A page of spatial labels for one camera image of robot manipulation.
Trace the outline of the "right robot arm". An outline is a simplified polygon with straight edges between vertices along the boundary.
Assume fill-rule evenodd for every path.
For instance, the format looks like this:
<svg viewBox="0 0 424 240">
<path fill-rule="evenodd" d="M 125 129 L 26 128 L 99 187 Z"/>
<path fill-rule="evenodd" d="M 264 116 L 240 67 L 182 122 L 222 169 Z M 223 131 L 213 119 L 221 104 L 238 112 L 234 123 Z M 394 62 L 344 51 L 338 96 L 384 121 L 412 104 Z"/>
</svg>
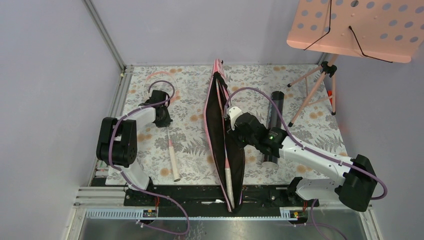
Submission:
<svg viewBox="0 0 424 240">
<path fill-rule="evenodd" d="M 287 188 L 287 201 L 299 206 L 304 201 L 340 201 L 346 207 L 365 212 L 377 186 L 371 161 L 363 155 L 355 158 L 336 155 L 298 138 L 280 127 L 266 128 L 248 112 L 237 107 L 227 111 L 229 134 L 240 147 L 255 147 L 264 155 L 292 160 L 323 174 L 320 179 L 295 177 Z"/>
</svg>

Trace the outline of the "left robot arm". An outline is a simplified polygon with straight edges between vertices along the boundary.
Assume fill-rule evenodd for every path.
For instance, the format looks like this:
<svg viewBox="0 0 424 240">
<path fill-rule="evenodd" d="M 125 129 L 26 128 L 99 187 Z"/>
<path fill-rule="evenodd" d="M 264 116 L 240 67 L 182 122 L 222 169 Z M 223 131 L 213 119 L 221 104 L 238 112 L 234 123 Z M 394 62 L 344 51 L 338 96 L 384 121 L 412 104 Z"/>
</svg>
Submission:
<svg viewBox="0 0 424 240">
<path fill-rule="evenodd" d="M 155 124 L 158 128 L 170 125 L 172 119 L 168 106 L 171 96 L 162 90 L 153 90 L 150 98 L 128 114 L 101 121 L 96 146 L 96 157 L 117 170 L 128 187 L 136 190 L 136 199 L 144 206 L 152 204 L 155 192 L 149 188 L 151 178 L 136 161 L 138 155 L 138 130 Z"/>
</svg>

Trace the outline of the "black shuttlecock tube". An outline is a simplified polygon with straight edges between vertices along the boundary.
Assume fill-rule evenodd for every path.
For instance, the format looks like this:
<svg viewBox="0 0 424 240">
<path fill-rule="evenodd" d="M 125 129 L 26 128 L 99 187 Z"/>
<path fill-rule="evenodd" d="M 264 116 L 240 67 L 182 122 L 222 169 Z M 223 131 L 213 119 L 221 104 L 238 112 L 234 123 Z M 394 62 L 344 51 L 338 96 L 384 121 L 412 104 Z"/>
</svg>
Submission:
<svg viewBox="0 0 424 240">
<path fill-rule="evenodd" d="M 278 117 L 277 112 L 280 112 L 280 114 L 282 114 L 283 112 L 285 94 L 281 91 L 274 91 L 271 93 L 270 97 L 272 101 L 275 103 L 275 105 L 277 106 L 277 108 L 275 108 L 272 103 L 269 104 L 267 127 L 269 129 L 273 127 L 281 128 L 282 123 Z M 261 165 L 265 168 L 273 169 L 278 167 L 278 161 L 279 161 L 278 157 L 275 157 L 272 155 L 264 155 Z"/>
</svg>

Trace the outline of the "pink badminton racket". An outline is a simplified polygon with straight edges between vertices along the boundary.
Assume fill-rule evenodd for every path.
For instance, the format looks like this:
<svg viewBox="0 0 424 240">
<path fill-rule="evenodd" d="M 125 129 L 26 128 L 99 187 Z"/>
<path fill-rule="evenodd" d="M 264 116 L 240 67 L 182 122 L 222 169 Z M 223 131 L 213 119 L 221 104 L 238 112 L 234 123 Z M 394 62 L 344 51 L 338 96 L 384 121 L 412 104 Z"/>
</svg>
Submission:
<svg viewBox="0 0 424 240">
<path fill-rule="evenodd" d="M 223 144 L 224 144 L 224 155 L 225 155 L 224 171 L 225 171 L 226 192 L 227 192 L 228 200 L 231 205 L 231 210 L 229 211 L 232 212 L 235 209 L 235 201 L 234 201 L 233 186 L 232 186 L 231 168 L 230 168 L 230 164 L 228 160 L 226 138 L 225 138 L 225 120 L 223 117 L 224 108 L 223 108 L 223 101 L 221 98 L 221 85 L 218 80 L 216 80 L 216 91 L 217 91 L 217 98 L 218 98 L 218 103 L 219 103 L 219 107 L 221 111 L 221 121 L 222 121 L 222 127 L 223 127 Z"/>
<path fill-rule="evenodd" d="M 152 78 L 153 76 L 160 75 L 160 74 L 168 75 L 174 80 L 174 77 L 170 72 L 157 71 L 157 72 L 154 72 L 154 73 L 148 75 L 146 77 L 146 82 L 150 78 Z M 172 139 L 171 139 L 171 136 L 170 136 L 170 129 L 169 129 L 168 126 L 166 127 L 166 130 L 167 130 L 167 137 L 168 137 L 168 150 L 169 150 L 169 156 L 170 156 L 170 161 L 171 161 L 173 181 L 179 182 L 181 180 L 181 177 L 180 177 L 179 169 L 178 169 L 178 166 L 177 166 L 177 158 L 176 158 L 175 149 L 174 149 L 173 142 L 172 142 Z"/>
</svg>

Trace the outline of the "pink sport racket bag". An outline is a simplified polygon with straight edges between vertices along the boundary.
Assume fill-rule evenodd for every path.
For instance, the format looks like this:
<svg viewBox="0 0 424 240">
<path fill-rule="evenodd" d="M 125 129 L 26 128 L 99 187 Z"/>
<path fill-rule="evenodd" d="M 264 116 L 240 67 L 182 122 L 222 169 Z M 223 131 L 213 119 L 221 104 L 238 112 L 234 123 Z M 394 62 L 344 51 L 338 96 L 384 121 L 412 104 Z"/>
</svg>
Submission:
<svg viewBox="0 0 424 240">
<path fill-rule="evenodd" d="M 231 124 L 224 118 L 224 113 L 229 96 L 223 61 L 217 58 L 213 63 L 203 111 L 204 129 L 227 209 L 237 213 L 242 207 L 246 155 L 228 133 Z"/>
</svg>

